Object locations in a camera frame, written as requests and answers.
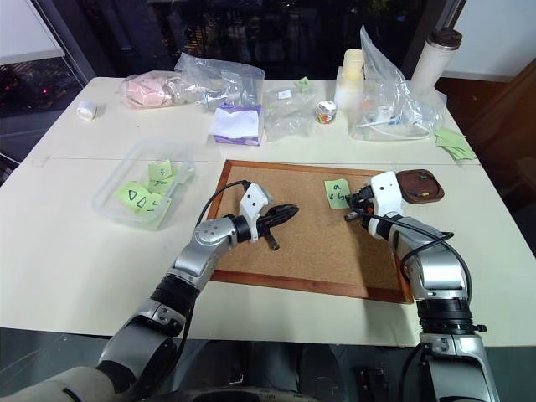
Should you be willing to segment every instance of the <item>white tape roll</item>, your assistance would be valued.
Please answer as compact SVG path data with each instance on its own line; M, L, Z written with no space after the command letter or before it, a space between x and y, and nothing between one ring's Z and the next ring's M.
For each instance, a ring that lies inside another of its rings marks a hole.
M97 105L90 100L81 100L76 108L78 117L84 120L93 120L97 112Z

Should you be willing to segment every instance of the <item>black cable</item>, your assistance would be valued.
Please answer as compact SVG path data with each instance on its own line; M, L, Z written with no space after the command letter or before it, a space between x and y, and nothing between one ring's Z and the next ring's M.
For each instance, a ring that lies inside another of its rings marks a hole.
M250 186L251 182L248 182L247 180L239 180L238 182L232 182L227 184L226 186L222 187L218 191L216 191L214 194L212 194L212 197L209 198L209 201L204 205L203 211L201 211L201 214L199 215L198 222L195 224L196 226L201 223L204 217L204 213L207 212L207 209L209 208L210 204L214 201L216 197L218 197L225 189L233 186L237 186L239 184L242 184L244 186L244 191L247 190L247 188Z
M439 243L443 243L449 239L454 237L454 234L452 232L443 232L443 237L440 237L437 240L431 241L430 243L427 243L425 245L422 245L421 247L417 247L416 249L410 251L408 254L405 255L405 257L400 262L400 270L402 271L402 276L409 281L410 278L408 277L408 274L405 272L405 263L408 262L408 260L413 257L414 255L419 254L421 251L429 249L431 247L434 247L435 245L438 245Z
M449 245L448 243L445 242L446 239L438 237L435 234L430 233L427 230L417 228L416 226L414 226L412 224L406 224L404 222L400 222L400 221L398 221L396 219L391 219L391 218L387 218L385 216L379 216L379 215L376 215L376 214L363 214L363 213L361 213L361 215L362 216L369 216L370 218L373 218L373 219L382 220L384 222L388 222L390 224L395 224L395 225L400 226L402 228L413 230L414 232L421 233L422 235L428 236L433 240L441 240L441 241L438 241L437 244L439 244L439 243L443 244L448 250L450 250L452 252L452 254L454 254L456 259L460 262L461 268L463 269L464 273L466 274L467 303L471 304L471 299L472 299L472 278L471 278L471 273L469 272L469 268L467 267L466 262L463 260L463 258L461 258L461 255L458 254L458 252L456 251L456 249L454 247L452 247L451 245Z
M410 355L407 357L407 359L404 362L404 366L402 366L402 371L400 372L400 380L399 380L399 395L400 395L400 402L404 402L404 386L405 386L405 376L408 373L408 369L410 368L411 362L413 362L413 359L417 355L417 353L423 348L423 343L419 343L417 346L413 348Z
M195 307L195 303L192 305L192 308L190 308L190 311L188 312L188 316L186 317L186 322L184 323L183 339L181 339L181 343L180 345L178 345L178 350L177 350L177 362L181 358L181 355L183 354L184 345L186 344L186 339L188 338L188 332L190 332L190 324L192 323L194 307Z

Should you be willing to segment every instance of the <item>white tissue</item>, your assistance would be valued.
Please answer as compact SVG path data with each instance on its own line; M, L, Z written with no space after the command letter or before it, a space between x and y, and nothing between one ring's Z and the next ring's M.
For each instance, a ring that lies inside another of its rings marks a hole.
M228 113L216 109L210 134L227 138L259 136L259 114L256 111L235 111Z

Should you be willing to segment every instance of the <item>pink item in plastic bag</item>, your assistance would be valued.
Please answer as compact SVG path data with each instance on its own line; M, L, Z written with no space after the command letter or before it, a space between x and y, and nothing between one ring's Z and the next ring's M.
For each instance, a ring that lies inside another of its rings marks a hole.
M133 109L167 107L182 103L176 91L180 74L173 71L150 71L127 77L121 84L121 98Z

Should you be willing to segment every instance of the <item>wall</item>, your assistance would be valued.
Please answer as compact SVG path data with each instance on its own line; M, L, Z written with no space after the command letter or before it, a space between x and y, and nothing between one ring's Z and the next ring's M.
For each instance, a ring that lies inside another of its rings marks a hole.
M30 0L0 0L0 65L64 56Z
M536 57L535 0L468 0L461 47L444 77L506 81Z

